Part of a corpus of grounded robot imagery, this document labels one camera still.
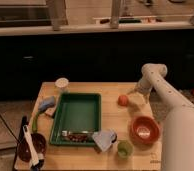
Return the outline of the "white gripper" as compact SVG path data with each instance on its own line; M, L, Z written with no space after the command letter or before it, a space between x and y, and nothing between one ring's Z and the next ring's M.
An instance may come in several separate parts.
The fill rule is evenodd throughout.
M152 88L153 88L153 86L151 85L151 83L145 77L142 77L137 82L136 88L129 90L127 94L139 92L139 93L143 94L143 98L144 98L145 103L149 103L150 92L151 92Z

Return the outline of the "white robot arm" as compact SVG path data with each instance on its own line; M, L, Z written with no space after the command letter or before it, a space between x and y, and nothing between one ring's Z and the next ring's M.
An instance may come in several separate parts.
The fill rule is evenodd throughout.
M161 170L194 171L194 104L165 80L165 64L147 63L129 94L143 96L155 89L170 111L163 123Z

